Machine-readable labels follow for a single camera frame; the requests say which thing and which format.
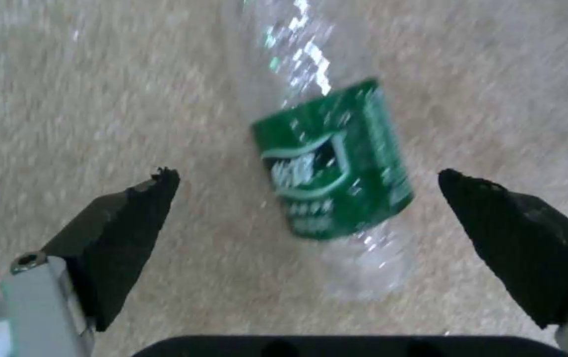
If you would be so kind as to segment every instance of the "bottle label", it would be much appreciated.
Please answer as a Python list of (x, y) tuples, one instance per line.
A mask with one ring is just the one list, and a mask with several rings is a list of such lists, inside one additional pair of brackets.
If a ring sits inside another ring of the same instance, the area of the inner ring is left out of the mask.
[(375, 79), (252, 125), (293, 233), (331, 239), (376, 226), (413, 199)]

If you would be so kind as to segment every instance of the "white logo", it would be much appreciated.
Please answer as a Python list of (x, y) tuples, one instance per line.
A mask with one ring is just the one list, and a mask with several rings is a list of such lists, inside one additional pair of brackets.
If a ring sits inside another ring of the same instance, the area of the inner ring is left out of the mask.
[(288, 162), (278, 161), (270, 169), (270, 175), (277, 189), (296, 188), (313, 181), (315, 154), (304, 154)]

